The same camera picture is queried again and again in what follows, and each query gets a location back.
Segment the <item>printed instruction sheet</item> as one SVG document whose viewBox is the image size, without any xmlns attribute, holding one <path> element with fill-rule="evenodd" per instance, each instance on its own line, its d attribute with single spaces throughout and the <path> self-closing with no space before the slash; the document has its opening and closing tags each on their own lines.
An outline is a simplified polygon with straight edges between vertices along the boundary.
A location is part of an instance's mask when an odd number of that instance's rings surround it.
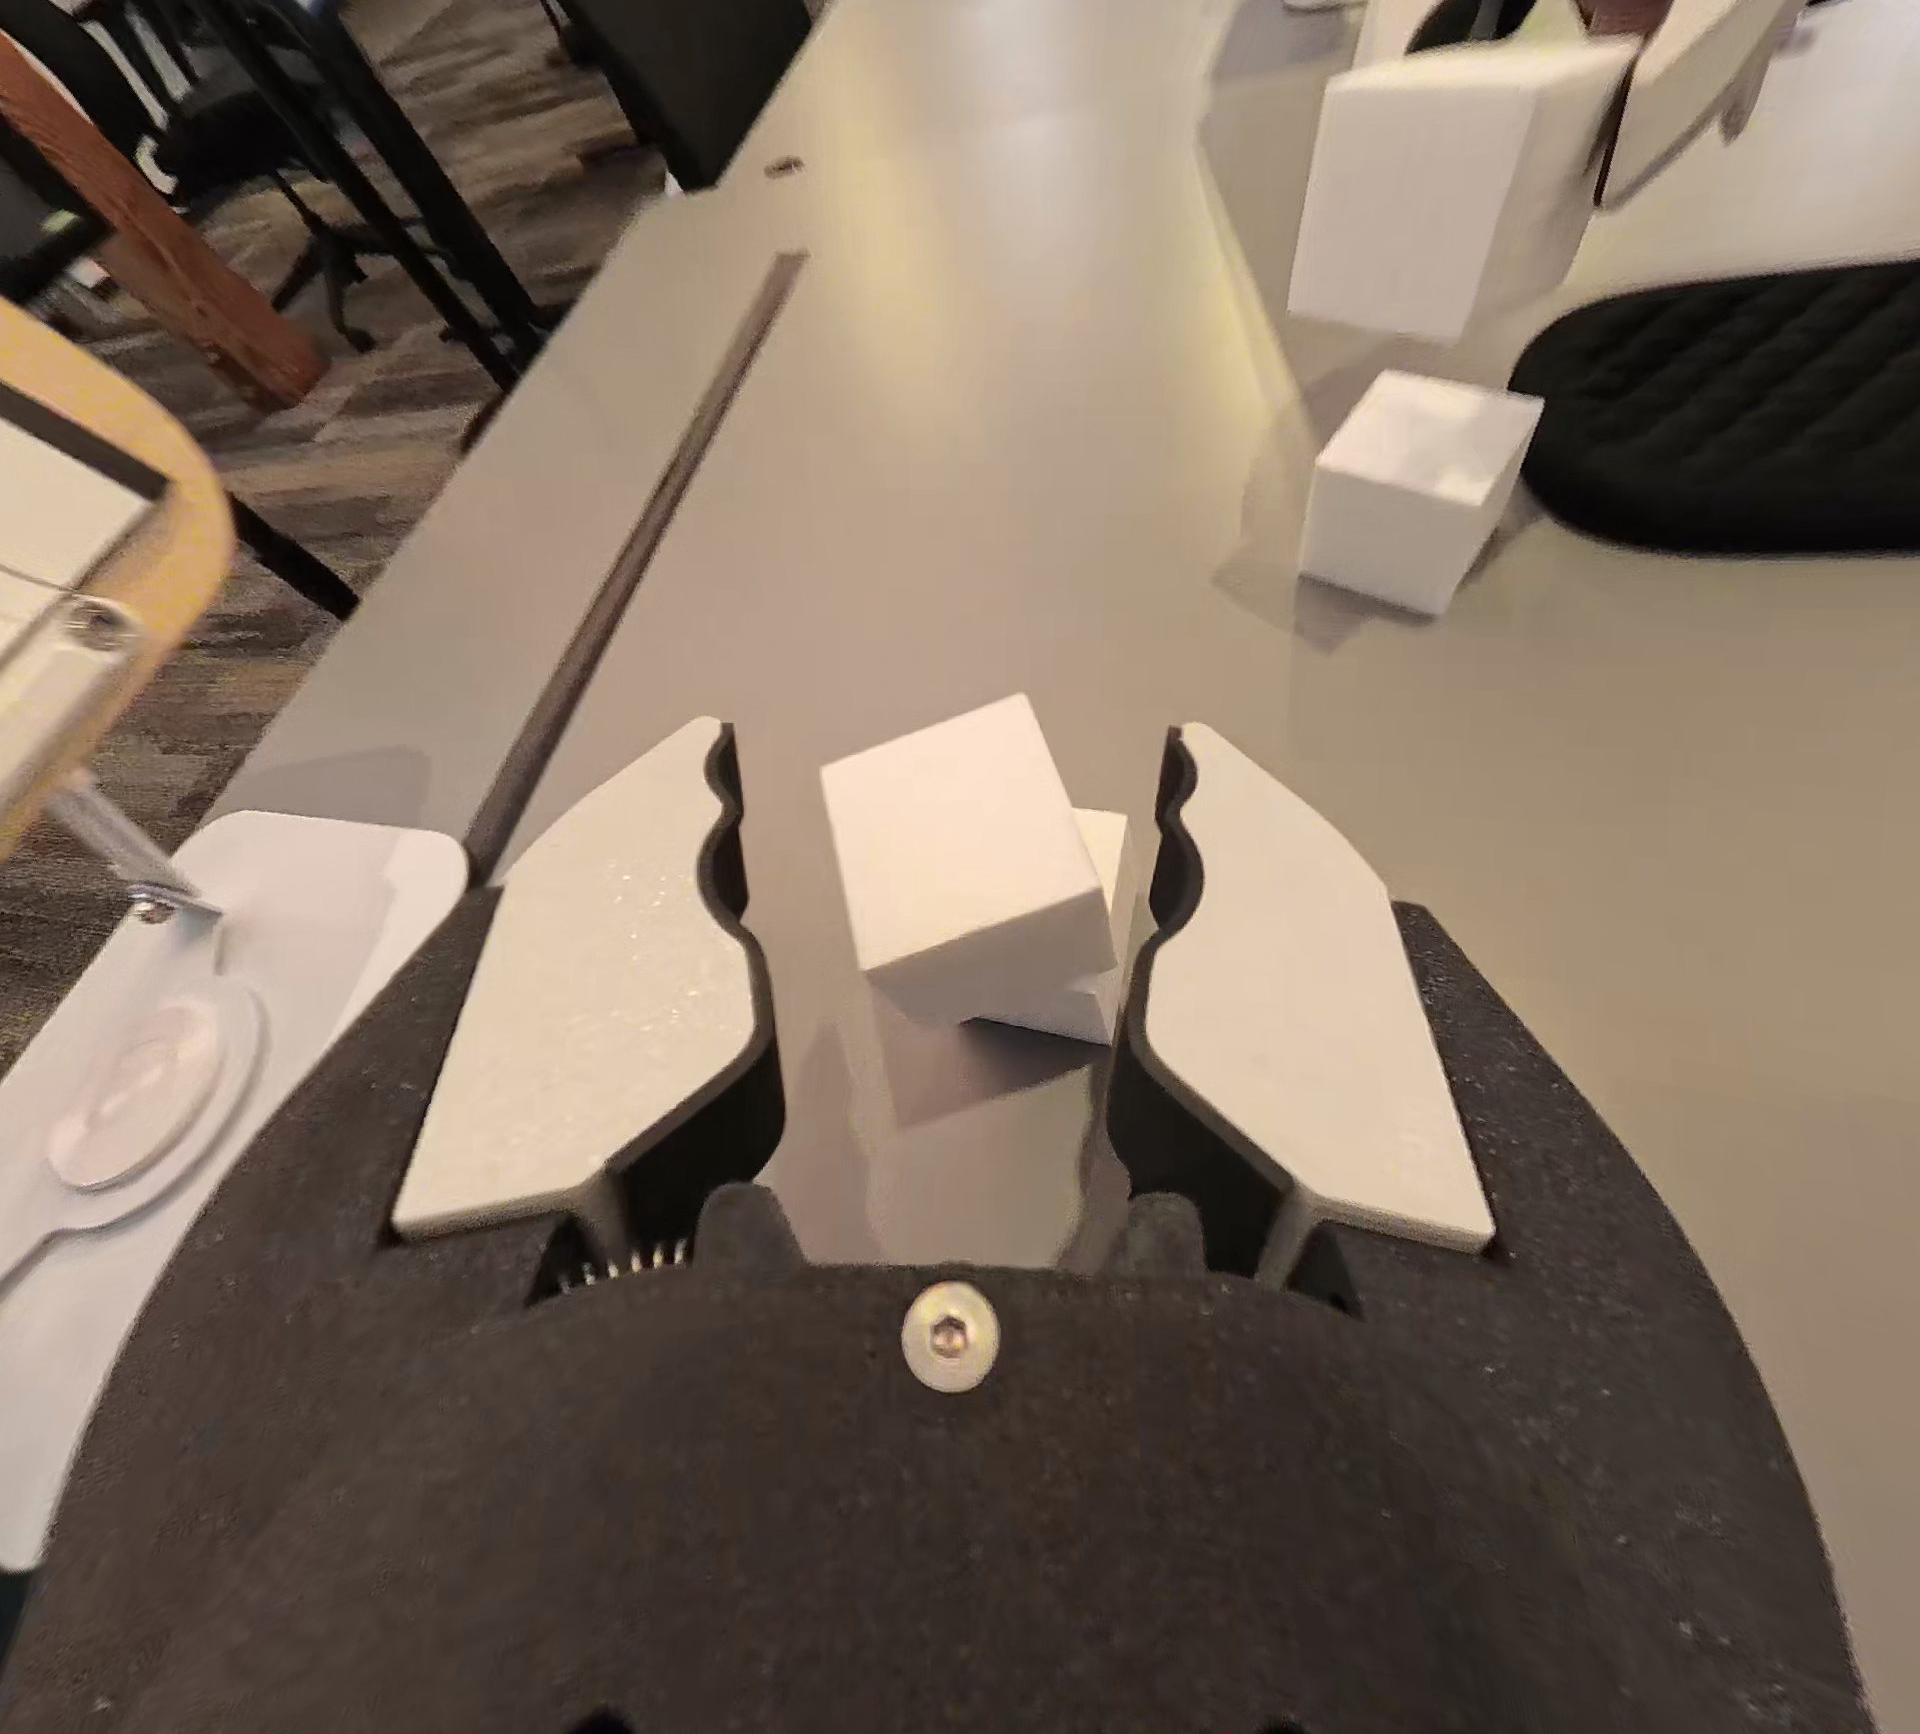
<svg viewBox="0 0 1920 1734">
<path fill-rule="evenodd" d="M 146 526 L 170 480 L 74 426 L 2 423 L 2 660 Z"/>
</svg>

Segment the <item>black wrist rest pad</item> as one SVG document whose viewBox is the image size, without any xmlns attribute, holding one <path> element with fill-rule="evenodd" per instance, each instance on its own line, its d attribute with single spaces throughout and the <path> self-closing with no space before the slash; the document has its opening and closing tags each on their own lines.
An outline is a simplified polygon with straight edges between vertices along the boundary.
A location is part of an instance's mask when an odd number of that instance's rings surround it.
<svg viewBox="0 0 1920 1734">
<path fill-rule="evenodd" d="M 1518 356 L 1543 403 L 1523 483 L 1624 550 L 1725 560 L 1918 553 L 1918 260 L 1624 292 Z"/>
</svg>

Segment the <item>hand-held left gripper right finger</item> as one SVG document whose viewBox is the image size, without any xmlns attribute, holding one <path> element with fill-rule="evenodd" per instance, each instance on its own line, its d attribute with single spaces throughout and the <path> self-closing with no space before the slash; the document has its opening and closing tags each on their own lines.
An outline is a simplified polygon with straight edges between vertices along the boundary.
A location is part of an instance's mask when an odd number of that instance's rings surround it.
<svg viewBox="0 0 1920 1734">
<path fill-rule="evenodd" d="M 1492 1205 L 1395 900 L 1220 730 L 1167 730 L 1153 930 L 1121 1007 L 1109 1142 L 1177 1200 L 1202 1271 L 1288 1283 L 1346 1230 L 1488 1254 Z"/>
</svg>

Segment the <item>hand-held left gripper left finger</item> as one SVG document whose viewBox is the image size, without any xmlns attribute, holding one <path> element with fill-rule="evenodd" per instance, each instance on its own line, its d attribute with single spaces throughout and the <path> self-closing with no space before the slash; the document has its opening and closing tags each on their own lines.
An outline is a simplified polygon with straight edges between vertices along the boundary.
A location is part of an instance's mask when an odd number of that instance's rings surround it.
<svg viewBox="0 0 1920 1734">
<path fill-rule="evenodd" d="M 747 925 L 735 728 L 689 721 L 510 867 L 392 1230 L 561 1222 L 596 1277 L 691 1260 L 709 1198 L 787 1122 L 773 979 Z"/>
</svg>

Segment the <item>white foam cube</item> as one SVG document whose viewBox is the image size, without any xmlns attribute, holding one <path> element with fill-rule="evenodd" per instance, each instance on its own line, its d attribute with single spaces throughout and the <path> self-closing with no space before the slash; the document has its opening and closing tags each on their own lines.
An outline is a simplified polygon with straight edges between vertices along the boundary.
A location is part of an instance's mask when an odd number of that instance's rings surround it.
<svg viewBox="0 0 1920 1734">
<path fill-rule="evenodd" d="M 1554 290 L 1597 212 L 1633 39 L 1459 44 L 1324 95 L 1293 319 L 1455 347 Z"/>
<path fill-rule="evenodd" d="M 1117 955 L 1114 965 L 1099 975 L 1063 979 L 1053 985 L 1019 982 L 999 990 L 968 1020 L 1107 1047 L 1114 1042 L 1126 993 L 1131 939 L 1141 894 L 1141 862 L 1129 815 L 1082 808 L 1074 813 L 1074 820 L 1099 871 Z"/>
<path fill-rule="evenodd" d="M 1384 371 L 1319 453 L 1300 575 L 1443 618 L 1503 524 L 1546 403 Z"/>
<path fill-rule="evenodd" d="M 861 972 L 906 1019 L 1114 965 L 1099 871 L 1044 728 L 1010 695 L 821 772 Z"/>
</svg>

